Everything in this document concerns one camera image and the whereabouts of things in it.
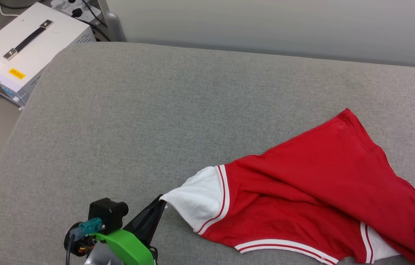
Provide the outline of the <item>grey metal partition foot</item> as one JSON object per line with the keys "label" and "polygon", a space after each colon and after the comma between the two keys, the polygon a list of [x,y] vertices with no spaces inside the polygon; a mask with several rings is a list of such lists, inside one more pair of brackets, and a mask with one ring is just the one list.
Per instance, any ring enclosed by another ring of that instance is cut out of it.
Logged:
{"label": "grey metal partition foot", "polygon": [[126,42],[118,16],[109,9],[109,0],[97,0],[113,42]]}

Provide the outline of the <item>white power strip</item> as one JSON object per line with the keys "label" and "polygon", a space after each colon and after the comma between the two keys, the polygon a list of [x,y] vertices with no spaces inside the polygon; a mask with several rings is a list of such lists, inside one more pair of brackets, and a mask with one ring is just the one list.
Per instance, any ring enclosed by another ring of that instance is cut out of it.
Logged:
{"label": "white power strip", "polygon": [[96,19],[103,20],[101,10],[97,7],[97,0],[52,0],[51,7],[61,13],[71,16],[73,10],[78,8],[82,10],[82,14],[76,17],[78,20],[90,22],[93,25],[99,25],[100,22]]}

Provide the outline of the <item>red and white t-shirt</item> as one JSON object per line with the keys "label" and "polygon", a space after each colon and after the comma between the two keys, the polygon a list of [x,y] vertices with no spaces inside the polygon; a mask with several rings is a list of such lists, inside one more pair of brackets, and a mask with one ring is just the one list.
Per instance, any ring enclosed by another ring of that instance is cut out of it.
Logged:
{"label": "red and white t-shirt", "polygon": [[285,250],[325,265],[402,255],[415,265],[415,188],[350,109],[261,155],[206,167],[161,200],[240,253]]}

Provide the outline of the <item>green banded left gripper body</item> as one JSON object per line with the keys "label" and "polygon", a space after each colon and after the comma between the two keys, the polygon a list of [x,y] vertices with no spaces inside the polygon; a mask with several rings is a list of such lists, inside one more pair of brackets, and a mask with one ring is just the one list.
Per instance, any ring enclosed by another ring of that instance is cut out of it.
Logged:
{"label": "green banded left gripper body", "polygon": [[94,235],[97,243],[86,259],[86,265],[157,265],[157,255],[153,255],[149,248],[126,230]]}

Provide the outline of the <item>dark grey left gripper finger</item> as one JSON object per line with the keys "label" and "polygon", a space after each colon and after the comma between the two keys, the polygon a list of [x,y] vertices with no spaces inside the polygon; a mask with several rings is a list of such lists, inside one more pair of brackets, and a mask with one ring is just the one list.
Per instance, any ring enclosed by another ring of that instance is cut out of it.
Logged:
{"label": "dark grey left gripper finger", "polygon": [[132,233],[138,239],[152,239],[158,228],[162,214],[163,199],[159,195],[125,225],[124,230]]}
{"label": "dark grey left gripper finger", "polygon": [[153,201],[140,213],[138,239],[147,247],[150,246],[153,240],[165,206],[166,201]]}

